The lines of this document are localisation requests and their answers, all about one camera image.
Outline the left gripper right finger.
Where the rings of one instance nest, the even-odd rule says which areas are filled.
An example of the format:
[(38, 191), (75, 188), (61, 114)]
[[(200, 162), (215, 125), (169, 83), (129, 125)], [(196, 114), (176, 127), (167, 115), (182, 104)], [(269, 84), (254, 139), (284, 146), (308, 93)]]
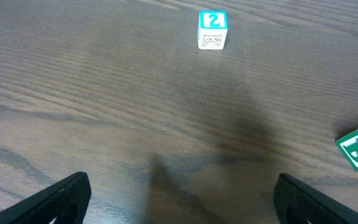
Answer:
[(358, 224), (358, 212), (287, 173), (278, 176), (273, 204), (280, 224)]

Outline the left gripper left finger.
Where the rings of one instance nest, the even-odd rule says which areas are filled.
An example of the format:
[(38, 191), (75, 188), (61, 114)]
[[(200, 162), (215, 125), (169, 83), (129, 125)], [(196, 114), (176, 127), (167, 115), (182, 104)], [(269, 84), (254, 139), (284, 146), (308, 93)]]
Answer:
[(91, 198), (87, 173), (75, 172), (0, 212), (0, 224), (82, 224)]

